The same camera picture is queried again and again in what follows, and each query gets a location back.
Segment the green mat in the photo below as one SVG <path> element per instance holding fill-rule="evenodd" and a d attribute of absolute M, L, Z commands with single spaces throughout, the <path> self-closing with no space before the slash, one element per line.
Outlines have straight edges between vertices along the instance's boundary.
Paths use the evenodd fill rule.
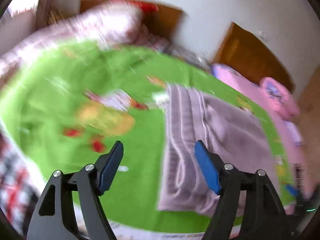
<path fill-rule="evenodd" d="M 122 141 L 121 165 L 127 166 L 128 171 L 118 171 L 110 191 L 100 198 L 107 218 L 157 232 L 203 232 L 209 223 L 207 217 L 194 212 L 156 211 L 165 115 L 158 108 L 145 109 L 145 104 L 153 102 L 154 93 L 164 91 L 163 82 L 192 86 L 236 106 L 245 104 L 260 119 L 272 153 L 284 159 L 286 173 L 280 179 L 292 181 L 278 133 L 261 107 L 213 76 L 145 48 L 100 51 L 94 43 L 84 42 L 45 52 L 12 80 L 0 102 L 0 113 L 10 135 L 46 179 L 54 170 L 75 172 L 94 163 L 100 156 L 92 148 L 97 136 L 106 136 L 99 137 L 104 153 L 116 140 Z M 86 96 L 88 90 L 100 97 L 125 91 L 129 106 L 123 114 L 111 108 L 99 112 L 95 117 L 101 122 L 89 120 L 82 114 L 92 114 L 97 106 Z M 119 115 L 115 120 L 110 117 L 112 111 Z M 108 122 L 126 128 L 107 129 Z M 65 136 L 68 128 L 77 129 L 80 134 Z M 284 187 L 281 200 L 284 205 L 293 200 Z"/>

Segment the crumpled blanket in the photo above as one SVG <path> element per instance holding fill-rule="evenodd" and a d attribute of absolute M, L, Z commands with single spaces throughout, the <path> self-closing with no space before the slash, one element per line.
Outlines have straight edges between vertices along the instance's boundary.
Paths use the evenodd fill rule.
<path fill-rule="evenodd" d="M 195 211 L 212 216 L 219 196 L 211 191 L 194 156 L 202 140 L 210 152 L 240 171 L 263 169 L 279 194 L 274 160 L 259 119 L 209 94 L 178 85 L 168 87 L 166 148 L 158 210 Z M 237 215 L 243 213 L 245 192 Z"/>

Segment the pink fabric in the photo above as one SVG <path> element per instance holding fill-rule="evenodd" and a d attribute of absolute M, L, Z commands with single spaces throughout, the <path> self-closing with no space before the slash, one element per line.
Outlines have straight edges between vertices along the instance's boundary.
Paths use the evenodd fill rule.
<path fill-rule="evenodd" d="M 260 87 L 270 107 L 276 111 L 283 120 L 290 119 L 299 114 L 299 107 L 292 94 L 279 82 L 270 77 L 260 81 Z"/>
<path fill-rule="evenodd" d="M 281 142 L 283 143 L 284 149 L 288 156 L 288 161 L 292 164 L 300 163 L 301 168 L 306 170 L 307 164 L 302 152 L 302 148 L 295 145 L 285 121 L 283 121 L 277 112 L 270 107 L 268 101 L 263 96 L 263 89 L 257 87 L 255 84 L 243 77 L 230 73 L 228 70 L 223 69 L 222 67 L 217 66 L 215 68 L 215 73 L 219 80 L 238 90 L 240 93 L 247 96 L 267 111 L 280 135 Z M 304 194 L 306 197 L 310 197 L 313 194 L 314 185 L 306 172 L 303 173 L 303 179 Z"/>

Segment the wooden floor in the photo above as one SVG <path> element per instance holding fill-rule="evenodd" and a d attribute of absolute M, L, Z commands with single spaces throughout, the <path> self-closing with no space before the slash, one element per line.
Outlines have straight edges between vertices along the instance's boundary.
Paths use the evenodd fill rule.
<path fill-rule="evenodd" d="M 305 146 L 304 154 L 308 174 L 314 183 L 320 182 L 320 66 L 298 99 L 300 115 L 294 122 L 298 126 Z"/>

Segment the wall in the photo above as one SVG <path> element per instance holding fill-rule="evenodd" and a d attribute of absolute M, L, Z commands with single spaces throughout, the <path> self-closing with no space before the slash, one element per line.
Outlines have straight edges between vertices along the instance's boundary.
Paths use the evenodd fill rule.
<path fill-rule="evenodd" d="M 12 49 L 16 44 L 35 30 L 34 13 L 26 11 L 8 20 L 0 26 L 0 56 Z"/>
<path fill-rule="evenodd" d="M 298 96 L 320 63 L 320 21 L 307 0 L 157 0 L 186 12 L 175 42 L 213 56 L 232 21 L 266 36 L 296 84 Z M 57 0 L 71 12 L 79 0 Z"/>

